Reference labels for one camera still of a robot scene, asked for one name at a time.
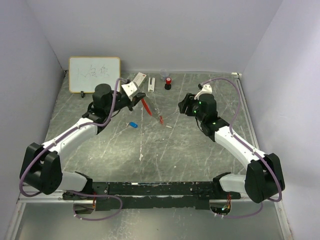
red cap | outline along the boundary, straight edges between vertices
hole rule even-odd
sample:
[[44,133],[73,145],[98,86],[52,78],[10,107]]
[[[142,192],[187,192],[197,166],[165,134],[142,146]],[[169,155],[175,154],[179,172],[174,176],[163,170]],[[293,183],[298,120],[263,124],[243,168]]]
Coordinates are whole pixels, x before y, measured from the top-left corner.
[[166,83],[166,84],[171,84],[171,81],[172,81],[171,77],[167,77],[167,78],[165,79],[165,83]]

handwriting on whiteboard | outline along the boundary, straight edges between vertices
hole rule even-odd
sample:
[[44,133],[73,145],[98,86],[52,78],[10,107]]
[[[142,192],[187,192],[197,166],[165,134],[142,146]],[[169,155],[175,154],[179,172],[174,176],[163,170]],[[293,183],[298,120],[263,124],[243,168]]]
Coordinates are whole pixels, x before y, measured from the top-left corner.
[[84,71],[84,72],[80,72],[79,68],[78,68],[78,77],[84,77],[86,80],[90,81],[90,80],[94,80],[97,78],[105,78],[107,79],[110,75],[108,73],[108,68],[105,67],[105,65],[103,65],[102,67],[96,67],[91,65],[88,70]]

robotic arm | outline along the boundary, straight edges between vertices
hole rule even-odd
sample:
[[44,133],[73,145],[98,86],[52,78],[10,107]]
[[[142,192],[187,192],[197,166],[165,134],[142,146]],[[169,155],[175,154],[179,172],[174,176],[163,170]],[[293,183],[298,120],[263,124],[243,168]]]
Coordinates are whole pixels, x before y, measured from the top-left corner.
[[[116,93],[113,111],[120,111],[124,107],[133,110],[146,94],[139,92],[133,82],[123,84],[124,93]],[[239,193],[247,194],[255,203],[278,193],[278,188],[270,172],[254,154],[263,156],[268,166],[274,172],[281,190],[285,189],[279,158],[274,154],[265,154],[255,149],[241,138],[237,133],[230,131],[229,123],[218,116],[217,102],[212,95],[210,85],[206,84],[198,94],[187,93],[178,106],[181,114],[195,117],[197,124],[200,122],[201,131],[212,141],[220,144],[231,152],[246,169],[246,175],[235,175],[230,172],[216,176],[208,182],[93,182],[93,180],[80,172],[65,172],[61,169],[61,160],[65,159],[73,150],[87,139],[99,134],[106,125],[101,126],[109,117],[112,109],[113,91],[107,84],[100,84],[92,95],[93,102],[89,104],[87,112],[71,128],[56,138],[42,145],[32,143],[26,149],[20,178],[27,167],[45,148],[53,144],[25,175],[24,182],[36,188],[41,193],[49,195],[56,190],[76,191],[84,194],[107,193],[121,196],[124,201],[123,208],[153,208],[158,207],[196,207],[206,209],[207,200],[226,199],[228,193],[233,193],[233,198],[240,198]],[[70,129],[77,127],[62,141],[56,143],[56,139],[64,136]],[[66,200],[74,200],[73,195],[64,195]],[[102,201],[101,207],[96,211],[104,211],[117,208],[111,201]]]

red object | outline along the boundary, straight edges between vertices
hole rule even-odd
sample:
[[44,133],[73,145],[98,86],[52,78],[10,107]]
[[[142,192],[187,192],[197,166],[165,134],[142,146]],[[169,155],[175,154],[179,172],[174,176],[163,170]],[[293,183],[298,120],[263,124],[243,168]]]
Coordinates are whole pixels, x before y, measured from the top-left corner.
[[150,109],[149,109],[148,104],[146,103],[146,101],[142,98],[141,102],[142,102],[142,105],[143,105],[144,109],[146,110],[146,112],[147,112],[150,116],[152,116],[152,112],[150,111]]
[[167,77],[167,78],[165,79],[165,83],[166,83],[166,84],[171,84],[171,82],[172,82],[171,77]]

wooden frame of whiteboard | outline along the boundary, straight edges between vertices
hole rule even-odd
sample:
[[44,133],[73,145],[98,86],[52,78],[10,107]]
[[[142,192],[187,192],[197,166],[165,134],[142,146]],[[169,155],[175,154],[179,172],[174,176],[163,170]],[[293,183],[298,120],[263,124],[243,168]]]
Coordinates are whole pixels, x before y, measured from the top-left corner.
[[[117,56],[71,56],[69,57],[69,60],[68,60],[68,81],[69,81],[69,92],[72,93],[72,94],[80,94],[81,92],[80,91],[71,91],[70,90],[70,59],[71,58],[80,58],[80,59],[83,59],[83,58],[92,58],[92,59],[119,59],[119,77],[121,77],[121,60],[119,57]],[[93,91],[86,91],[84,92],[85,94],[93,94],[94,92]]]

